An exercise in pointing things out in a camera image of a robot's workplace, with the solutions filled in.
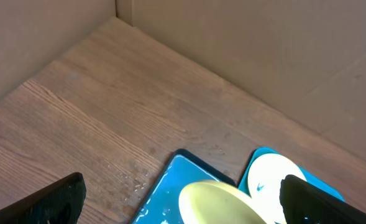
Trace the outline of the yellow-green plate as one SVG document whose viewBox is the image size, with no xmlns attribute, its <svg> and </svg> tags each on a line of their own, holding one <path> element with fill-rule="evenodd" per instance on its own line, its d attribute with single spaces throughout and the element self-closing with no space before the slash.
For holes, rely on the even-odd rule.
<svg viewBox="0 0 366 224">
<path fill-rule="evenodd" d="M 280 189 L 282 180 L 288 175 L 306 180 L 300 168 L 280 154 L 261 155 L 249 168 L 247 184 L 250 196 L 275 223 L 286 222 L 280 203 Z"/>
<path fill-rule="evenodd" d="M 247 194 L 215 180 L 185 186 L 180 192 L 178 207 L 183 222 L 187 224 L 272 222 Z"/>
</svg>

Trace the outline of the yellow-green plate top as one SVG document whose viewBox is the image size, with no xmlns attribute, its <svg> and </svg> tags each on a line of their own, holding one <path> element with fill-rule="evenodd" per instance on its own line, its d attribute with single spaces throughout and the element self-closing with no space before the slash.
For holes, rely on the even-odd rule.
<svg viewBox="0 0 366 224">
<path fill-rule="evenodd" d="M 280 154 L 261 155 L 249 168 L 247 184 L 250 196 L 275 223 L 286 222 L 280 203 L 280 189 L 282 180 L 288 175 L 306 180 L 300 168 Z"/>
</svg>

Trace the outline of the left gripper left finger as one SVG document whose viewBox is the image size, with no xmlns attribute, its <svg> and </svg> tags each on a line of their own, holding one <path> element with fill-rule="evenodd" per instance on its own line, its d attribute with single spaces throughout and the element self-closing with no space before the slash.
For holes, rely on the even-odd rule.
<svg viewBox="0 0 366 224">
<path fill-rule="evenodd" d="M 74 172 L 0 210 L 0 223 L 76 223 L 86 198 L 83 174 Z"/>
</svg>

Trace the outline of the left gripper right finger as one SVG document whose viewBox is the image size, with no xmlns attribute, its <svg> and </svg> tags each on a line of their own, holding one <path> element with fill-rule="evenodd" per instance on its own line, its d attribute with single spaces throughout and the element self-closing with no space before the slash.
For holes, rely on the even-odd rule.
<svg viewBox="0 0 366 224">
<path fill-rule="evenodd" d="M 280 203 L 287 223 L 366 224 L 366 213 L 294 175 L 281 181 Z"/>
</svg>

